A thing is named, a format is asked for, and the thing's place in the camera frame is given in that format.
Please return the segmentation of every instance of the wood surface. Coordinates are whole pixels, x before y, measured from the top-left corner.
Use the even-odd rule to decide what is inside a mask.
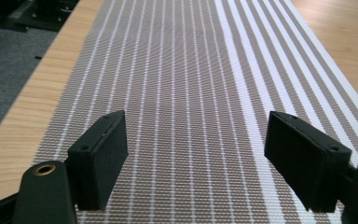
[[[103,0],[81,0],[0,125],[0,199],[18,191]],[[358,0],[293,0],[358,92]]]

